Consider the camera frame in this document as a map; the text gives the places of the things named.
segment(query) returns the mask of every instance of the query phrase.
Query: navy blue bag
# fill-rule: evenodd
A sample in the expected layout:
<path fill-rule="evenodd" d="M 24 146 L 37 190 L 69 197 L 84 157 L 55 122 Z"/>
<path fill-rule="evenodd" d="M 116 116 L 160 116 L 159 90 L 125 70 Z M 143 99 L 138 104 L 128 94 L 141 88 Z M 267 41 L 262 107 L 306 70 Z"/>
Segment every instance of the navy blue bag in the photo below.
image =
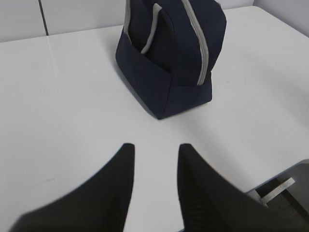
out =
<path fill-rule="evenodd" d="M 116 60 L 150 111 L 166 118 L 211 101 L 225 28 L 215 0 L 126 0 Z"/>

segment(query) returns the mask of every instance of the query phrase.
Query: table surface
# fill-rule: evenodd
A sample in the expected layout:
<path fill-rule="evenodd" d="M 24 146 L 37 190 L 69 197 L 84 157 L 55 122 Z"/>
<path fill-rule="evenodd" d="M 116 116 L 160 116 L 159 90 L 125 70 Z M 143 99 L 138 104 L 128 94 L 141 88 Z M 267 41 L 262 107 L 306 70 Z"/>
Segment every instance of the table surface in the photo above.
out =
<path fill-rule="evenodd" d="M 309 38 L 256 7 L 225 13 L 213 101 L 161 121 L 123 82 L 121 26 L 0 43 L 0 231 L 125 142 L 136 146 L 126 232 L 182 229 L 181 143 L 244 192 L 309 159 Z"/>

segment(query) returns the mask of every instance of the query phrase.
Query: bag pocket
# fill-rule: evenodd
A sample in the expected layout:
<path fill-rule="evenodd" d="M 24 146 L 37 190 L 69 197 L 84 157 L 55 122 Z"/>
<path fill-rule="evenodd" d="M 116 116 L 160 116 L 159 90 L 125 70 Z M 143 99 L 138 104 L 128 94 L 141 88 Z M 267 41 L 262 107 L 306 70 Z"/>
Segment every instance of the bag pocket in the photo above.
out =
<path fill-rule="evenodd" d="M 211 100 L 212 86 L 210 73 L 202 85 L 172 87 L 162 118 L 181 113 Z"/>
<path fill-rule="evenodd" d="M 157 118 L 161 118 L 168 100 L 170 74 L 141 54 L 124 33 L 116 51 L 116 60 L 141 100 Z"/>

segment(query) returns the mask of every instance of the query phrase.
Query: black fabric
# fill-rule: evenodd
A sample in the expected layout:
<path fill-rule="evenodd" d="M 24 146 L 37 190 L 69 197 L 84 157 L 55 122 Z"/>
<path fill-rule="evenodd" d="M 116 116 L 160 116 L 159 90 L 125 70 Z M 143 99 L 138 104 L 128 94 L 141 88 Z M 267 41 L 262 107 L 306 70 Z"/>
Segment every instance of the black fabric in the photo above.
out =
<path fill-rule="evenodd" d="M 181 145 L 178 195 L 185 232 L 308 232 L 223 179 L 191 145 Z"/>
<path fill-rule="evenodd" d="M 134 179 L 134 145 L 124 144 L 92 178 L 25 214 L 11 232 L 122 232 Z"/>
<path fill-rule="evenodd" d="M 182 1 L 130 1 L 130 39 L 122 33 L 116 60 L 147 107 L 162 119 L 211 101 L 211 70 L 221 52 L 226 28 L 220 5 L 215 0 L 190 0 L 209 50 L 206 80 L 197 86 L 202 64 L 200 45 Z M 152 45 L 143 55 L 140 52 L 150 34 L 155 3 L 162 10 Z"/>

